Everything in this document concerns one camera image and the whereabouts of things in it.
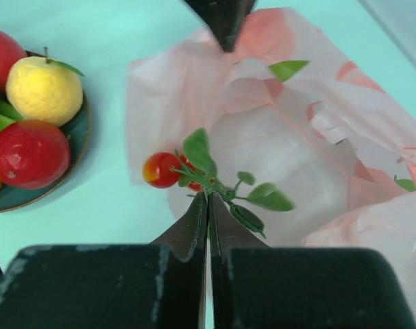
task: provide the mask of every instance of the red fruit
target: red fruit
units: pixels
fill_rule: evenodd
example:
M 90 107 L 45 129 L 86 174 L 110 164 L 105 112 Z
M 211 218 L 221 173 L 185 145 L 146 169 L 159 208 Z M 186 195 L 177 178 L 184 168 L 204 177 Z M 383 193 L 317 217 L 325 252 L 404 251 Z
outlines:
M 179 158 L 172 153 L 160 152 L 152 155 L 143 167 L 144 180 L 156 188 L 167 188 L 178 182 L 181 169 Z
M 0 178 L 7 185 L 46 187 L 60 178 L 70 163 L 69 142 L 50 123 L 24 120 L 0 131 Z
M 202 192 L 203 186 L 196 182 L 189 183 L 188 187 L 193 190 L 194 192 Z
M 0 31 L 0 94 L 5 93 L 11 66 L 24 57 L 27 53 L 15 39 Z

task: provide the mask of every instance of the artificial plant stem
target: artificial plant stem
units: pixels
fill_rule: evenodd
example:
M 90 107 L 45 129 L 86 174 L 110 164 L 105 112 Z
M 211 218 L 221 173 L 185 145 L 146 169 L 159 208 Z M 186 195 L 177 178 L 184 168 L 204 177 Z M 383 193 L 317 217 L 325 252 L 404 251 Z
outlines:
M 45 51 L 45 62 L 46 64 L 49 64 L 48 47 L 43 47 L 43 50 Z
M 217 185 L 219 187 L 219 190 L 222 191 L 222 194 L 225 194 L 226 191 L 229 190 L 229 188 L 227 188 L 226 186 L 224 186 L 224 184 L 217 177 L 214 180 L 214 185 Z
M 192 173 L 189 173 L 185 170 L 180 170 L 180 169 L 175 169 L 175 168 L 172 168 L 172 171 L 189 176 L 194 182 L 202 185 L 203 187 L 209 186 L 209 183 L 200 175 L 193 175 Z
M 240 184 L 242 183 L 242 180 L 239 180 L 238 183 L 236 183 L 235 187 L 234 187 L 234 192 L 236 193 L 238 191 L 238 187 L 240 187 Z
M 180 164 L 182 165 L 183 168 L 185 168 L 189 173 L 191 173 L 193 175 L 197 175 L 197 173 L 192 168 L 190 168 L 189 166 L 187 166 L 186 163 L 184 163 L 182 161 L 182 159 L 180 158 L 180 153 L 179 153 L 178 149 L 175 149 L 174 150 L 174 153 L 179 158 Z

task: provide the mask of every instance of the red apple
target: red apple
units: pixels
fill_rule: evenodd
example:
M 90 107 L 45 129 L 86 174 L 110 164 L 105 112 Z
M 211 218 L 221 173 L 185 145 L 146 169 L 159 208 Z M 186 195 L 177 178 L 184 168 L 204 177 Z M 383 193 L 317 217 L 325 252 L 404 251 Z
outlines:
M 11 66 L 24 57 L 27 53 L 15 39 L 0 31 L 0 94 L 5 93 Z
M 70 163 L 69 142 L 50 123 L 23 120 L 0 131 L 0 178 L 7 185 L 46 187 L 60 178 Z

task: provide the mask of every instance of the yellow lemon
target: yellow lemon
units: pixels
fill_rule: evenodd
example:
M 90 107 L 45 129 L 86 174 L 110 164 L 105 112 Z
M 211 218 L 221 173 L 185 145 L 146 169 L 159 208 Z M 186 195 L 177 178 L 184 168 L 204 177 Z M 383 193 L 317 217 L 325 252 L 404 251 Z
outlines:
M 8 101 L 25 119 L 46 121 L 60 127 L 71 120 L 83 103 L 82 83 L 76 73 L 47 63 L 43 57 L 26 57 L 8 74 Z

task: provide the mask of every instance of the plastic bag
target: plastic bag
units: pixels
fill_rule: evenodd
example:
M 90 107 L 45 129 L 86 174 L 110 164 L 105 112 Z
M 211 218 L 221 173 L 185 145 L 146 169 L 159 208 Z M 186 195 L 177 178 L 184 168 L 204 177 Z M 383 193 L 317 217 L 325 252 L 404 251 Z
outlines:
M 281 83 L 267 67 L 284 60 L 310 63 Z M 290 8 L 258 10 L 245 19 L 233 53 L 201 29 L 132 63 L 127 137 L 134 183 L 144 184 L 150 155 L 173 152 L 199 127 L 210 132 L 223 183 L 250 171 L 296 203 L 281 213 L 247 205 L 264 221 L 266 243 L 374 248 L 411 302 L 416 120 L 319 28 Z M 188 192 L 168 190 L 176 218 L 191 202 Z

